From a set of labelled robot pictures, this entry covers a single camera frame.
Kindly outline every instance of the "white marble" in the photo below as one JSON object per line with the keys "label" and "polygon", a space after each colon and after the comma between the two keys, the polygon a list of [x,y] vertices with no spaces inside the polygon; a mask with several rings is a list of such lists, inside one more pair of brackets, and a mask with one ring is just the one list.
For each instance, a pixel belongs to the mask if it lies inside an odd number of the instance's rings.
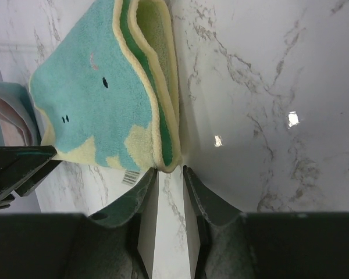
{"label": "white marble", "polygon": [[[92,2],[0,0],[3,79],[26,84]],[[244,211],[349,211],[349,0],[167,2],[184,162]],[[121,180],[62,163],[37,195],[90,214]],[[154,278],[189,278],[180,169],[159,182]]]}

